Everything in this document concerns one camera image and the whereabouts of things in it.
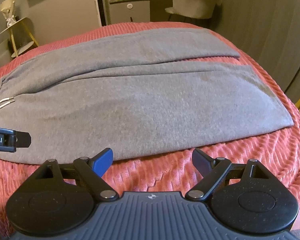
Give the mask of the grey sweatpants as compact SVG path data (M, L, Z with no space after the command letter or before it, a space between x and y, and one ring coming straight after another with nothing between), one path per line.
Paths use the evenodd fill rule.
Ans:
M0 159L116 160L266 134L293 120L239 53L206 29L108 36L37 55L0 78L0 127L32 142Z

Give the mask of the pink ribbed bedspread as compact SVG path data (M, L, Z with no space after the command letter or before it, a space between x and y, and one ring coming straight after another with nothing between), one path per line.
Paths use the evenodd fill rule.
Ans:
M101 27L82 35L40 46L21 55L0 68L0 78L30 58L58 48L98 38L134 33L157 28L182 28L180 22L119 23ZM271 76L249 55L239 58L214 57L215 62L250 65L261 80L282 101L294 125L277 132L223 144L206 146L203 151L212 157L225 157L234 163L258 159L294 194L300 206L300 112ZM13 233L5 205L9 196L35 171L33 165L23 165L0 160L0 238ZM191 151L177 151L141 159L118 161L106 172L104 180L117 192L124 191L181 191L187 192L200 180L191 161ZM293 229L300 229L300 210Z

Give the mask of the grey ottoman stool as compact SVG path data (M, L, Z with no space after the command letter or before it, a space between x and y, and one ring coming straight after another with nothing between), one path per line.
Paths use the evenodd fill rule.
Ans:
M10 41L5 39L0 43L0 67L12 61L12 53L10 50Z

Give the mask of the gold leg side table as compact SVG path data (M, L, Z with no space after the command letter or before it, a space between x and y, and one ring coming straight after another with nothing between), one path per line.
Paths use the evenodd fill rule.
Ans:
M12 49L12 59L27 52L31 48L39 47L39 43L34 37L32 29L32 21L28 17L23 17L0 32L0 35L7 34L8 42Z

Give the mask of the wrapped flower bouquet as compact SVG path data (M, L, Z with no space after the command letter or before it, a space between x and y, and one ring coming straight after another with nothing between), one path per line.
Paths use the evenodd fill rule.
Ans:
M6 20L7 27L16 23L15 19L15 0L4 0L0 3L0 12Z

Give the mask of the grey curtain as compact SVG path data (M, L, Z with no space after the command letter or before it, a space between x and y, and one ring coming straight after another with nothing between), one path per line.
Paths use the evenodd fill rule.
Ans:
M300 98L300 0L222 0L212 28Z

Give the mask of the grey bedside cabinet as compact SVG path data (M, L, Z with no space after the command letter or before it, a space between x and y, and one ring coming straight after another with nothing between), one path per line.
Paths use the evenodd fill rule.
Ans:
M109 20L110 24L149 22L150 0L111 0Z

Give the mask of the grey upholstered chair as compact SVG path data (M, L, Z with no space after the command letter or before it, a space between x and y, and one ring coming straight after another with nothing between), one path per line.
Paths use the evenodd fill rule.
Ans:
M172 7L165 8L165 12L169 14L168 20L172 15L207 20L212 17L218 2L219 0L172 0Z

